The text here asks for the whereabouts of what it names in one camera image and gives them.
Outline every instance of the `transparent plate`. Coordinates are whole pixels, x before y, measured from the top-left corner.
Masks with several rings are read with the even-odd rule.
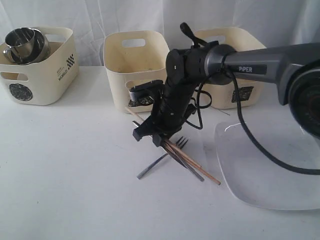
[[[292,120],[261,122],[248,118],[247,125],[278,159],[301,168],[320,169],[319,140]],[[219,123],[214,142],[226,184],[239,200],[265,209],[320,209],[320,175],[294,173],[276,165],[253,145],[239,122]]]

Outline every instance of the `storage bin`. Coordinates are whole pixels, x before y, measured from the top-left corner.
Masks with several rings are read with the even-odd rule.
[[[231,45],[238,52],[265,48],[265,46],[249,32],[238,27],[199,30],[195,32],[194,35],[206,40],[207,42],[218,40],[220,44]],[[242,98],[241,105],[245,107],[255,104],[259,99],[264,84],[258,81],[238,78],[237,82],[240,96]],[[227,85],[206,84],[203,87],[203,90],[211,94],[212,107],[216,109],[230,109],[237,107],[233,82]]]
[[[79,71],[74,35],[65,27],[33,28],[44,35],[63,36],[65,42],[50,42],[50,56],[28,65],[11,63],[0,54],[0,82],[16,103],[49,105],[62,96]],[[6,47],[3,43],[0,51]]]
[[[132,102],[129,89],[151,80],[167,78],[166,58],[169,52],[164,37],[156,31],[117,32],[104,40],[103,61],[115,107],[126,113],[151,111],[152,99]]]

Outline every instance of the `stainless steel cup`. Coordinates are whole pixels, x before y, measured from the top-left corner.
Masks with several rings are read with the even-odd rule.
[[[34,49],[35,35],[35,31],[28,27],[11,31],[5,37],[5,44],[8,47],[3,51],[3,54],[10,62],[18,63],[13,60],[12,54],[22,62],[31,55]]]

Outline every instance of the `white fabric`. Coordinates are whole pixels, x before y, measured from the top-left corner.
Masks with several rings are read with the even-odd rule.
[[[236,26],[267,47],[320,40],[319,0],[0,0],[0,41],[19,27],[73,29],[80,65],[103,65],[105,36],[154,30],[170,48],[190,41],[181,22],[193,31]]]

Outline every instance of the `metal fork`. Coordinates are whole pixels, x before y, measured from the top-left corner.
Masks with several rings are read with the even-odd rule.
[[[183,136],[178,139],[178,141],[175,142],[175,144],[180,148],[183,149],[184,146],[187,144],[189,139],[184,138]],[[141,179],[144,175],[147,174],[156,164],[158,164],[162,159],[164,159],[166,156],[168,156],[168,153],[163,154],[161,157],[159,157],[157,160],[155,160],[153,163],[151,163],[149,166],[147,166],[142,172],[136,176],[138,179]]]

